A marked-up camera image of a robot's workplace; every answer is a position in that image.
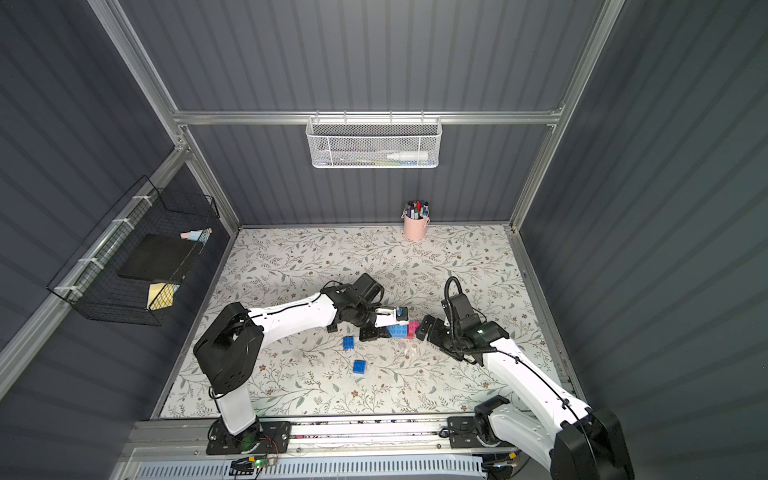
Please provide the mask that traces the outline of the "pink metal pen bucket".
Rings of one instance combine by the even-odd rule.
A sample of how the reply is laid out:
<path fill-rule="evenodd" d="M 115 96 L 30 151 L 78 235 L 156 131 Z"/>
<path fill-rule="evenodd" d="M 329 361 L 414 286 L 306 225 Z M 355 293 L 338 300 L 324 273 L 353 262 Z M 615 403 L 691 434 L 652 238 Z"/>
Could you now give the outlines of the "pink metal pen bucket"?
<path fill-rule="evenodd" d="M 430 219 L 428 217 L 414 219 L 405 216 L 403 220 L 403 235 L 407 240 L 419 242 L 426 237 L 427 229 L 430 224 Z"/>

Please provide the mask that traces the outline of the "white bottle in basket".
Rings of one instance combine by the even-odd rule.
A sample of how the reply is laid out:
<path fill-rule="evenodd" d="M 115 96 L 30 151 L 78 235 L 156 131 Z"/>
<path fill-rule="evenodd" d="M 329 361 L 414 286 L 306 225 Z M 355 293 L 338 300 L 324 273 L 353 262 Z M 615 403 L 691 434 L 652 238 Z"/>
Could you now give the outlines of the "white bottle in basket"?
<path fill-rule="evenodd" d="M 428 151 L 398 151 L 387 154 L 387 159 L 401 163 L 419 163 L 429 160 Z"/>

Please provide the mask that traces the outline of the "yellow sticky note pad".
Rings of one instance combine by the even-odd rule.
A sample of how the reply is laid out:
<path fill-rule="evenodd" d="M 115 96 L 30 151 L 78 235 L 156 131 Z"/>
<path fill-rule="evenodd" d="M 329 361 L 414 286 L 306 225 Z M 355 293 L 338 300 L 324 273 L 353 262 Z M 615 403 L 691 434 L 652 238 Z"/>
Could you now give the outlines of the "yellow sticky note pad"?
<path fill-rule="evenodd" d="M 150 284 L 147 296 L 147 309 L 156 311 L 171 307 L 179 287 L 179 284 L 171 283 Z"/>

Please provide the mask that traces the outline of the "pink lego brick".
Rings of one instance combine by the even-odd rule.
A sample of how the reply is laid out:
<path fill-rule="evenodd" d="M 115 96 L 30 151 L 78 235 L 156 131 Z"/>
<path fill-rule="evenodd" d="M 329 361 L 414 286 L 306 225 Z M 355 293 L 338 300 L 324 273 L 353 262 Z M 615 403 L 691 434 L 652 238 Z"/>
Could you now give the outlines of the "pink lego brick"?
<path fill-rule="evenodd" d="M 418 330 L 419 323 L 416 321 L 410 321 L 408 324 L 408 330 L 407 330 L 407 337 L 409 339 L 412 339 L 415 337 L 416 332 Z"/>

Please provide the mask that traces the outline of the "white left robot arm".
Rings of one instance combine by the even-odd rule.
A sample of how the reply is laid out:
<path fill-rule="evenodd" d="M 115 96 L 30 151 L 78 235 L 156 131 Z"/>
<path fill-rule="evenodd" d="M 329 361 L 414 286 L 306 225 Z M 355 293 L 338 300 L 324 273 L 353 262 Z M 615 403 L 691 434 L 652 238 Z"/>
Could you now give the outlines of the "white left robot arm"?
<path fill-rule="evenodd" d="M 386 338 L 390 326 L 407 326 L 409 310 L 384 306 L 351 287 L 328 287 L 304 299 L 266 308 L 239 302 L 224 307 L 193 347 L 209 381 L 209 393 L 227 434 L 237 436 L 257 424 L 247 390 L 260 351 L 286 337 L 315 328 L 350 323 L 363 341 Z"/>

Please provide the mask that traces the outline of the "markers in bucket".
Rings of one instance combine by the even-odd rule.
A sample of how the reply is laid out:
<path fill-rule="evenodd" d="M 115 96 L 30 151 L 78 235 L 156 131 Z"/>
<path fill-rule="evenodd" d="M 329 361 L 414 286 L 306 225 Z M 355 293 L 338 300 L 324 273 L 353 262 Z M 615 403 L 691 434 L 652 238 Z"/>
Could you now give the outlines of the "markers in bucket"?
<path fill-rule="evenodd" d="M 410 201 L 405 204 L 402 217 L 411 220 L 428 219 L 430 214 L 429 203 L 426 201 Z"/>

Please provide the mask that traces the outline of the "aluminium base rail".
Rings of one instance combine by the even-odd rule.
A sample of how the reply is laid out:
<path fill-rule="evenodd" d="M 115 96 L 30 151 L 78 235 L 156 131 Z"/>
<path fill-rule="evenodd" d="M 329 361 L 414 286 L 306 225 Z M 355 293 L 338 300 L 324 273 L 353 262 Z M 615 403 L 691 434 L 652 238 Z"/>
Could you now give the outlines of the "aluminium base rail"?
<path fill-rule="evenodd" d="M 261 418 L 239 434 L 219 420 L 139 422 L 120 453 L 130 458 L 491 454 L 524 451 L 550 457 L 556 437 L 510 404 L 488 414 L 392 414 Z"/>

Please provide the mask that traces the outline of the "black notebook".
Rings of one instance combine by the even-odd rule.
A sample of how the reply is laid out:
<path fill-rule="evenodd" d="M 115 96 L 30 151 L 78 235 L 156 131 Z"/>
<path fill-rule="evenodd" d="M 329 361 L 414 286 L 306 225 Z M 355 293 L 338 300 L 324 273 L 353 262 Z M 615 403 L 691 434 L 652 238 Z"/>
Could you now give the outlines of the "black notebook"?
<path fill-rule="evenodd" d="M 203 247 L 202 242 L 147 234 L 128 255 L 117 275 L 130 280 L 181 284 Z"/>

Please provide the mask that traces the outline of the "light blue long lego brick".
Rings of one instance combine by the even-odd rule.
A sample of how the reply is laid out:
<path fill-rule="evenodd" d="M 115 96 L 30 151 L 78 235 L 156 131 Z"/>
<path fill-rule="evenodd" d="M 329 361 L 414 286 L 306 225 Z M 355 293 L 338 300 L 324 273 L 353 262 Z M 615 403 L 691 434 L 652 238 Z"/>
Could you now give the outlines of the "light blue long lego brick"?
<path fill-rule="evenodd" d="M 407 325 L 390 325 L 387 326 L 387 331 L 392 338 L 407 338 L 408 326 Z"/>

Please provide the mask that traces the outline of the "blue lego brick lower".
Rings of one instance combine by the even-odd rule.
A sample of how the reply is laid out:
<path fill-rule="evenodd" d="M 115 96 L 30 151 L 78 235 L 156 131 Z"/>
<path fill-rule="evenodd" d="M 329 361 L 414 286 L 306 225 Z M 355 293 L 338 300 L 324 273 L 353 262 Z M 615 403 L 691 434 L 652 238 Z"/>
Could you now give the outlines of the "blue lego brick lower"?
<path fill-rule="evenodd" d="M 356 375 L 364 375 L 366 371 L 367 363 L 364 360 L 354 360 L 352 366 L 352 372 Z"/>

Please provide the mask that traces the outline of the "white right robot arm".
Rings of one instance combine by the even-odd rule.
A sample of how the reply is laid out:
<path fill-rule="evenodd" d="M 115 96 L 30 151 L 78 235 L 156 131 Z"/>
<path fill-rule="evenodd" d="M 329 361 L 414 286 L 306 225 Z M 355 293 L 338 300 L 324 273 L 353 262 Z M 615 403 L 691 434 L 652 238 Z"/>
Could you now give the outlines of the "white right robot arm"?
<path fill-rule="evenodd" d="M 618 417 L 575 397 L 527 358 L 494 322 L 471 322 L 458 333 L 425 316 L 416 337 L 457 360 L 487 368 L 530 409 L 527 417 L 499 395 L 475 408 L 475 432 L 489 445 L 507 442 L 546 468 L 553 479 L 633 479 L 634 468 Z"/>

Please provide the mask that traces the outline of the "pastel sticky notes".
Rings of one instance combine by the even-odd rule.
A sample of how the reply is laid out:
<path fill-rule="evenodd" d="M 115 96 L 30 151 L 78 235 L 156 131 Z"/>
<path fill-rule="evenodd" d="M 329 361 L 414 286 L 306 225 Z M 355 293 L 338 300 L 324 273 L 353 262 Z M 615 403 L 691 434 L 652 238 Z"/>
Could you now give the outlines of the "pastel sticky notes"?
<path fill-rule="evenodd" d="M 192 230 L 180 234 L 180 238 L 189 241 L 206 243 L 212 234 L 211 228 Z"/>

